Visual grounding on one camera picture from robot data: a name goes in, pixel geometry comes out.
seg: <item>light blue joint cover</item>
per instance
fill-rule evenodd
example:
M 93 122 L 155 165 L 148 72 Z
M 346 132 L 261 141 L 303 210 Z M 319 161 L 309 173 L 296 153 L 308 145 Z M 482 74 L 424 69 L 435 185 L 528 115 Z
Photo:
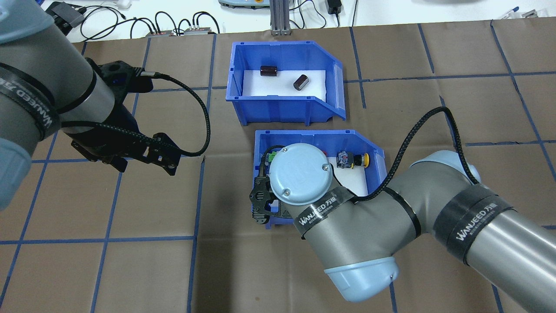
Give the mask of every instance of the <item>light blue joint cover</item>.
M 324 196 L 332 183 L 332 171 L 319 148 L 291 144 L 278 151 L 270 163 L 270 187 L 280 201 L 304 206 Z
M 8 207 L 31 169 L 31 156 L 19 145 L 0 138 L 0 211 Z
M 343 265 L 324 270 L 344 299 L 361 302 L 390 286 L 400 272 L 394 257 Z
M 467 177 L 467 174 L 463 170 L 463 167 L 461 166 L 461 161 L 459 160 L 458 154 L 454 151 L 449 151 L 449 150 L 436 151 L 435 153 L 429 155 L 428 157 L 413 163 L 409 167 L 412 167 L 413 165 L 415 165 L 417 163 L 420 163 L 420 162 L 437 162 L 437 163 L 442 163 L 442 164 L 448 165 L 449 167 L 452 167 L 452 168 L 456 169 L 458 172 L 462 173 L 463 176 L 465 176 L 465 178 L 469 182 L 471 182 L 471 180 L 469 180 L 469 177 Z M 469 170 L 471 170 L 471 173 L 473 174 L 473 176 L 475 176 L 475 178 L 480 183 L 481 182 L 481 176 L 479 175 L 479 172 L 477 171 L 477 169 L 469 163 L 467 163 L 467 165 L 469 166 Z
M 25 38 L 54 24 L 34 0 L 0 0 L 0 44 Z

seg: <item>capacitor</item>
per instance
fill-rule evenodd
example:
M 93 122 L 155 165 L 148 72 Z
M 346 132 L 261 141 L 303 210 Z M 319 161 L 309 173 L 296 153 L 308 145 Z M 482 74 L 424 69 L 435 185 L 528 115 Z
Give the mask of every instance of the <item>capacitor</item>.
M 277 75 L 278 75 L 277 66 L 261 65 L 261 76 L 277 76 Z
M 294 88 L 301 91 L 305 85 L 309 82 L 309 78 L 306 75 L 301 75 L 299 78 L 294 82 Z

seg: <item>white foam insert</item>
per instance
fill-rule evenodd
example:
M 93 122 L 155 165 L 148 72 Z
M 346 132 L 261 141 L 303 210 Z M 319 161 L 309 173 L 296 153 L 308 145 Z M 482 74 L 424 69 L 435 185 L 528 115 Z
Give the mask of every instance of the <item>white foam insert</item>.
M 362 197 L 368 195 L 367 181 L 365 180 L 365 168 L 354 166 L 351 168 L 336 167 L 336 158 L 328 158 L 328 162 L 334 166 L 334 175 L 345 188 Z
M 309 82 L 301 91 L 294 88 L 294 82 L 301 75 Z M 326 102 L 326 71 L 278 71 L 276 76 L 261 76 L 260 71 L 244 72 L 242 96 L 314 96 Z

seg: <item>black cable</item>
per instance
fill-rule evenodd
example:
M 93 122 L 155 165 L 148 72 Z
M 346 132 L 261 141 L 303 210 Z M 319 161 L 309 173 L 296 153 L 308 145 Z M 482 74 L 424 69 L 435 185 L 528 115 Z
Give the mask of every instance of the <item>black cable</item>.
M 216 31 L 217 31 L 218 33 L 220 33 L 220 26 L 218 26 L 218 22 L 216 22 L 216 19 L 214 18 L 214 16 L 210 15 L 210 13 L 205 12 L 205 11 L 202 11 L 202 12 L 199 12 L 199 13 L 200 13 L 200 14 L 197 15 L 197 20 L 196 20 L 196 22 L 197 22 L 197 27 L 199 26 L 199 18 L 200 18 L 201 16 L 203 16 L 203 15 L 207 15 L 207 16 L 210 16 L 210 18 L 212 18 L 212 20 L 214 21 L 214 24 L 216 25 Z
M 187 24 L 189 25 L 189 28 L 191 28 L 191 22 L 187 18 L 184 18 L 177 24 L 178 31 L 181 30 L 181 23 L 183 23 L 183 22 L 187 22 Z
M 152 32 L 151 26 L 150 26 L 147 22 L 144 21 L 144 19 L 148 19 L 148 18 L 140 17 L 140 18 L 134 18 L 134 19 L 135 19 L 135 21 L 133 22 L 133 24 L 131 24 L 131 28 L 130 28 L 130 39 L 133 39 L 133 27 L 135 26 L 135 23 L 137 23 L 137 22 L 143 22 L 143 23 L 145 23 L 145 24 L 147 25 L 147 27 L 148 27 L 148 32 L 149 32 L 149 34 L 151 34 L 151 35 L 154 34 L 154 33 Z
M 87 6 L 87 7 L 84 7 L 84 8 L 85 8 L 85 9 L 86 9 L 86 8 L 94 8 L 93 10 L 91 10 L 91 12 L 89 12 L 89 14 L 87 14 L 87 16 L 85 16 L 83 22 L 81 23 L 81 25 L 80 25 L 80 27 L 79 27 L 79 31 L 80 31 L 80 33 L 81 33 L 81 36 L 83 36 L 83 37 L 85 38 L 85 41 L 87 41 L 87 40 L 98 40 L 98 39 L 105 38 L 106 36 L 109 36 L 109 35 L 116 29 L 117 24 L 120 22 L 119 16 L 121 16 L 123 19 L 126 18 L 126 16 L 123 15 L 122 12 L 120 12 L 120 11 L 118 11 L 117 9 L 112 8 L 112 7 L 105 7 L 105 6 Z M 89 17 L 90 17 L 93 13 L 95 13 L 96 11 L 102 10 L 102 9 L 106 9 L 106 10 L 108 10 L 108 11 L 114 13 L 114 15 L 116 16 L 116 24 L 114 24 L 113 26 L 110 26 L 110 27 L 106 28 L 106 29 L 103 30 L 102 32 L 97 33 L 97 34 L 95 34 L 95 35 L 93 35 L 93 36 L 91 36 L 91 37 L 85 36 L 85 34 L 83 33 L 83 25 L 85 25 L 85 22 L 89 19 Z M 104 34 L 104 35 L 101 36 L 101 37 L 95 38 L 96 36 L 102 34 L 103 32 L 105 32 L 105 31 L 107 31 L 107 30 L 110 30 L 110 31 L 109 31 L 108 33 Z
M 313 0 L 305 0 L 305 1 L 301 2 L 301 4 L 298 5 L 297 7 L 290 9 L 290 11 L 293 11 L 293 10 L 295 10 L 295 9 L 301 8 L 301 6 L 302 6 L 303 4 L 305 4 L 305 3 L 307 3 L 307 2 L 311 2 L 311 3 L 313 4 L 313 7 L 315 8 L 315 12 L 316 12 L 320 17 L 322 17 L 322 20 L 324 21 L 324 25 L 322 25 L 322 26 L 319 27 L 319 28 L 325 28 L 325 27 L 326 27 L 326 18 L 325 18 L 322 14 L 320 14 L 319 10 L 316 9 L 316 5 L 315 5 L 315 2 L 314 2 Z
M 353 9 L 353 19 L 351 20 L 351 26 L 352 27 L 355 24 L 355 14 L 357 13 L 357 4 L 358 3 L 359 3 L 359 0 L 355 0 L 355 7 Z
M 205 122 L 206 122 L 206 129 L 207 129 L 205 144 L 203 145 L 201 150 L 199 150 L 197 152 L 187 152 L 187 151 L 184 151 L 184 150 L 180 149 L 177 146 L 167 144 L 167 143 L 162 143 L 162 142 L 158 141 L 157 139 L 147 137 L 147 136 L 145 136 L 141 133 L 136 133 L 134 131 L 124 129 L 124 128 L 121 128 L 121 127 L 118 127 L 118 126 L 113 126 L 113 125 L 103 124 L 103 123 L 98 123 L 98 122 L 93 122 L 93 121 L 62 122 L 61 126 L 63 128 L 65 128 L 65 127 L 100 127 L 100 128 L 104 128 L 104 129 L 107 129 L 107 130 L 115 131 L 115 132 L 123 134 L 123 135 L 134 137 L 134 138 L 136 138 L 140 141 L 144 141 L 149 146 L 161 146 L 161 147 L 164 147 L 164 148 L 170 148 L 170 149 L 176 150 L 179 153 L 181 153 L 182 155 L 185 155 L 186 157 L 198 157 L 199 155 L 203 154 L 206 151 L 206 149 L 209 147 L 209 142 L 210 142 L 209 112 L 207 111 L 207 108 L 206 108 L 205 103 L 203 102 L 203 100 L 201 100 L 201 98 L 191 88 L 189 88 L 187 85 L 185 85 L 183 82 L 181 82 L 181 81 L 179 81 L 179 80 L 177 80 L 177 79 L 175 79 L 175 78 L 173 78 L 169 75 L 161 74 L 161 73 L 157 72 L 152 76 L 152 78 L 153 79 L 163 79 L 163 80 L 171 81 L 174 84 L 176 84 L 176 85 L 182 87 L 183 89 L 185 89 L 187 92 L 189 92 L 195 98 L 195 100 L 197 100 L 197 102 L 201 106 L 201 109 L 203 110 L 203 114 L 205 116 Z
M 471 173 L 471 170 L 469 169 L 469 166 L 467 165 L 467 162 L 465 161 L 465 156 L 463 155 L 463 148 L 461 146 L 461 137 L 459 136 L 458 127 L 455 124 L 454 116 L 452 115 L 450 109 L 448 109 L 445 106 L 439 106 L 439 107 L 436 107 L 436 108 L 428 111 L 417 122 L 417 124 L 415 124 L 415 126 L 413 126 L 411 131 L 405 137 L 404 142 L 401 144 L 400 150 L 398 150 L 398 154 L 396 155 L 396 158 L 394 159 L 394 163 L 392 164 L 392 167 L 390 168 L 390 171 L 388 172 L 388 174 L 386 175 L 386 178 L 380 184 L 380 186 L 378 186 L 378 188 L 369 195 L 366 195 L 364 197 L 353 197 L 351 199 L 352 202 L 355 203 L 355 202 L 358 202 L 358 201 L 367 201 L 367 200 L 373 199 L 377 195 L 379 195 L 379 193 L 381 193 L 384 190 L 386 185 L 388 185 L 390 183 L 390 181 L 392 180 L 392 178 L 394 177 L 394 174 L 396 173 L 398 167 L 400 166 L 401 159 L 404 156 L 404 153 L 407 150 L 407 148 L 409 146 L 409 143 L 411 142 L 411 140 L 413 139 L 413 137 L 415 136 L 417 131 L 419 131 L 419 129 L 423 126 L 423 124 L 425 124 L 425 122 L 431 116 L 433 116 L 437 113 L 440 113 L 440 112 L 444 112 L 444 114 L 446 115 L 446 118 L 448 119 L 448 123 L 450 124 L 450 126 L 452 128 L 453 135 L 454 135 L 454 148 L 455 148 L 456 152 L 458 153 L 459 160 L 461 162 L 461 166 L 463 167 L 463 170 L 465 171 L 465 175 L 467 175 L 467 177 L 469 178 L 469 180 L 471 180 L 471 182 L 473 184 L 478 184 L 479 183 L 479 181 Z
M 290 20 L 290 23 L 293 23 L 295 25 L 295 27 L 297 27 L 298 29 L 301 29 L 301 27 L 299 27 L 299 25 L 297 25 L 297 23 L 294 22 L 293 20 Z
M 303 22 L 303 26 L 301 28 L 305 28 L 305 19 L 303 17 L 303 12 L 301 11 L 301 7 L 299 7 L 299 16 L 301 16 L 301 21 Z
M 91 37 L 87 37 L 87 36 L 83 35 L 83 37 L 85 37 L 85 40 L 83 40 L 82 42 L 86 42 L 86 41 L 88 41 L 88 40 L 98 40 L 98 39 L 102 39 L 102 38 L 104 38 L 104 37 L 110 35 L 110 34 L 114 31 L 114 29 L 116 29 L 116 26 L 119 26 L 119 25 L 124 24 L 124 23 L 127 23 L 127 22 L 133 22 L 133 21 L 136 21 L 136 20 L 137 20 L 137 19 L 131 18 L 131 19 L 126 19 L 125 21 L 122 21 L 122 22 L 118 22 L 118 23 L 116 23 L 116 24 L 114 24 L 114 25 L 112 25 L 112 26 L 109 26 L 109 27 L 105 28 L 104 30 L 99 31 L 98 33 L 94 34 L 94 35 L 91 36 Z M 98 35 L 100 35 L 100 34 L 106 32 L 106 31 L 109 30 L 110 28 L 112 28 L 112 30 L 109 31 L 106 35 L 103 35 L 103 36 L 101 36 L 101 37 L 95 38 L 96 36 L 98 36 Z
M 162 14 L 166 14 L 166 16 L 170 18 L 170 21 L 172 21 L 172 24 L 173 24 L 173 26 L 174 26 L 173 29 L 176 30 L 176 29 L 177 29 L 177 27 L 176 27 L 176 22 L 173 20 L 173 18 L 170 16 L 170 14 L 168 14 L 168 13 L 166 13 L 166 12 L 164 12 L 164 11 L 158 11 L 158 12 L 156 12 L 156 14 L 155 14 L 156 31 L 157 31 L 158 33 L 161 32 L 161 31 L 160 31 L 160 26 L 158 25 L 158 20 L 157 20 L 158 15 L 161 14 L 161 13 L 162 13 Z
M 123 15 L 123 13 L 120 10 L 118 10 L 117 8 L 107 7 L 107 6 L 86 6 L 86 7 L 83 7 L 83 8 L 85 8 L 85 9 L 96 8 L 95 10 L 91 11 L 91 13 L 93 13 L 94 11 L 96 11 L 97 9 L 100 9 L 100 8 L 108 9 L 112 12 L 115 12 L 115 13 L 119 14 L 123 19 L 126 19 L 126 16 Z
M 259 177 L 263 177 L 264 175 L 266 175 L 266 165 L 265 165 L 266 155 L 274 149 L 278 149 L 278 148 L 281 149 L 283 147 L 284 147 L 283 145 L 273 145 L 273 146 L 270 146 L 268 149 L 265 150 L 265 152 L 262 154 L 262 157 L 261 157 L 261 164 L 259 165 Z

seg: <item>black strap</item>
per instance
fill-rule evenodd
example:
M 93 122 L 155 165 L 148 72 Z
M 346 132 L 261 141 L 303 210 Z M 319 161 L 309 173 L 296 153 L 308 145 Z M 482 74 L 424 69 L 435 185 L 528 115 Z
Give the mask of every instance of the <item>black strap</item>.
M 40 140 L 60 129 L 60 119 L 50 91 L 30 75 L 1 62 L 0 94 L 10 98 L 33 117 Z
M 85 92 L 79 98 L 75 99 L 74 101 L 72 101 L 71 103 L 69 103 L 64 107 L 59 108 L 57 110 L 58 114 L 64 114 L 66 112 L 69 112 L 75 109 L 76 107 L 78 107 L 80 104 L 82 104 L 91 95 L 91 93 L 93 93 L 93 90 L 95 89 L 96 85 L 97 85 L 97 74 L 93 71 L 93 79 L 91 80 L 91 83 L 89 84 L 87 90 L 85 90 Z
M 512 210 L 511 204 L 488 187 L 477 184 L 457 194 L 440 211 L 433 235 L 448 252 L 467 264 L 467 252 L 477 235 L 499 214 Z
M 309 204 L 309 206 L 294 219 L 294 226 L 301 233 L 301 238 L 305 239 L 305 233 L 325 220 L 328 214 L 332 213 L 332 211 L 353 197 L 354 195 L 347 188 L 338 186 L 329 190 L 319 200 Z
M 413 209 L 411 208 L 409 203 L 404 199 L 404 197 L 402 197 L 399 193 L 397 193 L 396 191 L 392 190 L 389 187 L 385 187 L 384 192 L 389 194 L 392 197 L 392 199 L 396 200 L 401 205 L 401 207 L 404 208 L 405 212 L 409 215 L 409 218 L 413 223 L 413 227 L 415 228 L 415 238 L 421 236 L 421 232 L 422 232 L 421 222 L 419 222 L 419 218 L 417 217 L 417 214 L 415 214 L 415 211 L 413 211 Z

